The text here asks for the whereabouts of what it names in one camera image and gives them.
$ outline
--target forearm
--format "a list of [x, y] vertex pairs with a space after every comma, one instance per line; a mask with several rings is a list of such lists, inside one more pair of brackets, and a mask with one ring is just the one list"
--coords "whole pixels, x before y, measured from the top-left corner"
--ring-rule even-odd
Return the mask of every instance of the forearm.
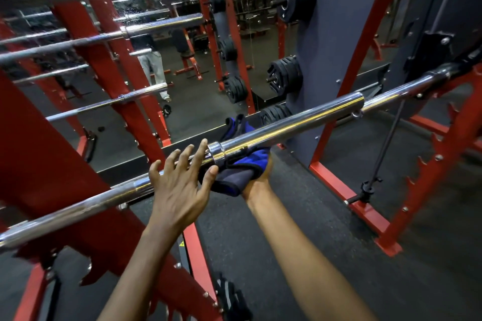
[[346, 279], [303, 234], [269, 185], [253, 188], [248, 206], [310, 320], [375, 319]]
[[129, 264], [97, 321], [144, 320], [152, 289], [175, 241], [169, 229], [146, 227]]

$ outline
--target finger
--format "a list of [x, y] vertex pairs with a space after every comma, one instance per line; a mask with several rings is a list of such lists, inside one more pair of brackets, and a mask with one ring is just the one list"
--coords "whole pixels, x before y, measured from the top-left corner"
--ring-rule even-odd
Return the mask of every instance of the finger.
[[189, 165], [189, 156], [191, 154], [194, 145], [189, 145], [184, 149], [182, 154], [179, 156], [179, 161], [177, 162], [176, 170], [186, 171]]
[[156, 186], [157, 182], [160, 179], [160, 175], [159, 175], [160, 163], [161, 163], [161, 160], [156, 160], [149, 167], [149, 180], [151, 181], [154, 187]]
[[202, 139], [201, 144], [199, 145], [198, 150], [194, 154], [192, 158], [191, 167], [189, 171], [192, 172], [193, 177], [198, 177], [199, 168], [201, 167], [201, 163], [204, 160], [204, 154], [206, 153], [206, 149], [208, 147], [208, 140], [205, 138]]
[[180, 149], [175, 149], [166, 159], [166, 163], [164, 164], [164, 175], [172, 173], [174, 170], [174, 163], [181, 152]]
[[216, 165], [211, 166], [206, 174], [204, 174], [204, 178], [202, 179], [201, 189], [199, 189], [199, 194], [205, 200], [209, 197], [209, 191], [211, 190], [211, 186], [216, 180], [217, 173], [219, 172], [219, 168]]

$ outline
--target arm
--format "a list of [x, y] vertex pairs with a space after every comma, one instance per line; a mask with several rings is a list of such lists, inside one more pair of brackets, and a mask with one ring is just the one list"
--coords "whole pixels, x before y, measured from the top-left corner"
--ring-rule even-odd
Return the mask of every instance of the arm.
[[218, 172], [217, 166], [212, 166], [198, 190], [198, 173], [207, 140], [201, 142], [188, 169], [192, 148], [190, 145], [183, 151], [177, 166], [174, 166], [174, 162], [180, 150], [169, 155], [162, 177], [158, 169], [160, 160], [151, 165], [149, 179], [154, 186], [154, 203], [149, 223], [97, 321], [147, 318], [152, 290], [166, 255], [181, 232], [206, 207], [211, 185]]
[[271, 159], [263, 175], [243, 196], [255, 216], [291, 291], [311, 321], [376, 320], [343, 275], [301, 232], [268, 182]]

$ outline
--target lifting glove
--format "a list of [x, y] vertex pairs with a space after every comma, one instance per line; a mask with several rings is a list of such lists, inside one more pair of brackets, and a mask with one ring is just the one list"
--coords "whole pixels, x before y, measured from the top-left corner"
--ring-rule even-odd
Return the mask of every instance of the lifting glove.
[[[242, 114], [239, 114], [235, 119], [226, 118], [226, 131], [220, 142], [252, 130], [254, 128]], [[243, 158], [238, 158], [233, 163], [226, 161], [225, 166], [219, 168], [219, 173], [211, 190], [231, 197], [239, 196], [251, 180], [257, 179], [262, 175], [268, 165], [268, 158], [269, 147], [266, 147], [246, 152]], [[200, 183], [202, 183], [206, 170], [207, 168], [199, 172]]]

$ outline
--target hand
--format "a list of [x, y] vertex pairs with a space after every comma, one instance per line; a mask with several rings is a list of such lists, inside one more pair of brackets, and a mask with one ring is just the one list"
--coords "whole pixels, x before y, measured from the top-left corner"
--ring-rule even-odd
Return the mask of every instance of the hand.
[[271, 175], [272, 168], [273, 160], [271, 158], [271, 154], [269, 154], [268, 165], [266, 165], [266, 169], [262, 175], [255, 180], [251, 180], [243, 190], [242, 196], [248, 206], [250, 206], [251, 202], [255, 200], [255, 197], [259, 197], [256, 196], [256, 194], [258, 194], [260, 191], [262, 192], [265, 190], [271, 190], [271, 186], [269, 185], [269, 176]]
[[166, 159], [162, 176], [158, 169], [161, 161], [157, 160], [151, 165], [149, 179], [154, 187], [154, 204], [148, 227], [172, 230], [177, 238], [204, 210], [211, 185], [218, 173], [218, 167], [211, 166], [204, 175], [201, 188], [198, 189], [199, 168], [207, 145], [207, 140], [203, 139], [190, 167], [189, 156], [194, 145], [184, 149], [176, 166], [174, 162], [181, 150], [173, 151]]

